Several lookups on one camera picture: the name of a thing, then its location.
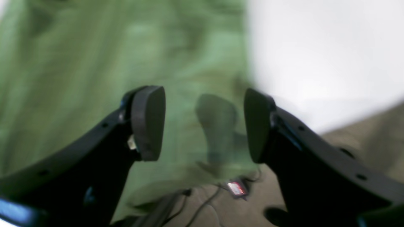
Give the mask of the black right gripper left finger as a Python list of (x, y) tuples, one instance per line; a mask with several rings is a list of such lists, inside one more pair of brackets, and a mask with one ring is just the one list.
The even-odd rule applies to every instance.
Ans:
[(1, 179), (1, 221), (12, 227), (107, 227), (136, 161), (159, 159), (163, 86), (127, 92), (81, 138)]

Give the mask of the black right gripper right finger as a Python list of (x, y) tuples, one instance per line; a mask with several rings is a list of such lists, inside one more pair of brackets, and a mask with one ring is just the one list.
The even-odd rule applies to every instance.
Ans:
[(403, 184), (324, 141), (274, 99), (244, 95), (251, 159), (277, 176), (293, 227), (402, 227)]

